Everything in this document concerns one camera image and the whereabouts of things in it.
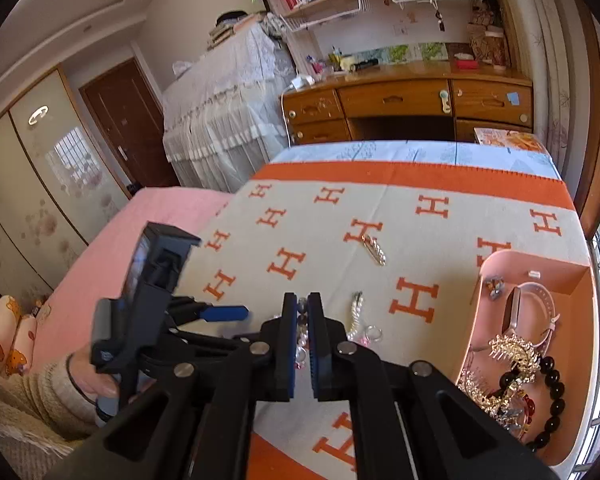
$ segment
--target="metal screw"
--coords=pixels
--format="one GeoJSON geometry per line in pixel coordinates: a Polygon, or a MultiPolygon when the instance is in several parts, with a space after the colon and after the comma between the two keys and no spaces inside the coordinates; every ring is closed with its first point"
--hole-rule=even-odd
{"type": "Polygon", "coordinates": [[[180,363],[173,367],[173,373],[176,377],[182,379],[184,377],[189,377],[195,369],[196,367],[191,363],[180,363]]]}
{"type": "Polygon", "coordinates": [[[417,375],[418,377],[429,377],[433,368],[426,361],[416,361],[411,365],[411,370],[414,375],[417,375]]]}
{"type": "Polygon", "coordinates": [[[270,346],[264,341],[256,341],[249,346],[249,352],[253,355],[264,355],[269,352],[270,346]]]}
{"type": "Polygon", "coordinates": [[[338,349],[338,352],[343,355],[352,355],[355,354],[358,346],[351,341],[341,341],[336,348],[338,349]]]}

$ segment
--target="jewelry tray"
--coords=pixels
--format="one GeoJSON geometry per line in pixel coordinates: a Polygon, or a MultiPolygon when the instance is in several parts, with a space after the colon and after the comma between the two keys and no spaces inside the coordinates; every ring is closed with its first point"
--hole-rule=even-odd
{"type": "MultiPolygon", "coordinates": [[[[502,332],[507,297],[515,285],[525,282],[544,285],[554,299],[556,314],[560,314],[546,355],[554,357],[555,368],[560,371],[560,380],[565,386],[562,398],[566,408],[560,416],[560,427],[552,434],[549,444],[536,452],[547,465],[555,466],[568,457],[578,440],[578,434],[584,434],[585,430],[580,430],[587,405],[590,409],[590,396],[594,394],[595,373],[598,368],[598,322],[594,285],[590,267],[587,266],[513,250],[493,253],[480,268],[472,299],[475,309],[470,339],[472,347],[487,345],[502,332]],[[530,270],[540,272],[541,277],[530,277],[530,270]],[[505,282],[503,293],[495,301],[483,286],[484,280],[494,276],[503,278],[505,282]]],[[[521,304],[516,333],[536,343],[541,340],[542,331],[548,327],[548,323],[548,317],[540,306],[521,304]]],[[[489,357],[489,353],[490,350],[475,352],[471,369],[479,370],[488,390],[493,391],[498,389],[498,380],[509,369],[509,362],[496,361],[489,357]]],[[[549,407],[552,400],[549,387],[544,384],[544,375],[540,372],[536,374],[536,380],[532,384],[524,384],[523,389],[536,405],[531,425],[522,438],[525,443],[544,430],[544,424],[551,416],[549,407]]]]}

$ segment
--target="wooden desk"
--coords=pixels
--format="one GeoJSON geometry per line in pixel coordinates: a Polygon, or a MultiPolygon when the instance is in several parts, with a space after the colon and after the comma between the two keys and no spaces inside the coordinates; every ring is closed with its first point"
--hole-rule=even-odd
{"type": "Polygon", "coordinates": [[[496,72],[491,66],[458,70],[447,61],[384,65],[332,76],[286,94],[283,101],[298,144],[379,139],[474,142],[477,126],[531,132],[533,124],[528,78],[512,70],[496,72]]]}

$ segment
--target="wardrobe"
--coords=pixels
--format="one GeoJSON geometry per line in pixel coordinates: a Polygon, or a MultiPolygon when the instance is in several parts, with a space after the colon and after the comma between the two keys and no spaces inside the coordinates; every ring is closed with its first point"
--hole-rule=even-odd
{"type": "Polygon", "coordinates": [[[59,68],[0,117],[0,294],[44,300],[128,202],[59,68]]]}

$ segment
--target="cable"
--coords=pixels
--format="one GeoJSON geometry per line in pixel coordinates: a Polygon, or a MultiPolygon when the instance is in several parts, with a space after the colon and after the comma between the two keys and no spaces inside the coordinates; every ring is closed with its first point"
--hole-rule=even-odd
{"type": "Polygon", "coordinates": [[[288,140],[289,143],[289,147],[291,148],[291,134],[289,133],[289,126],[286,122],[286,116],[285,116],[285,102],[283,100],[285,94],[289,91],[292,90],[294,88],[294,86],[291,84],[288,87],[286,87],[283,91],[282,94],[280,94],[280,108],[282,109],[282,121],[283,123],[285,123],[285,131],[286,131],[286,140],[288,140]]]}

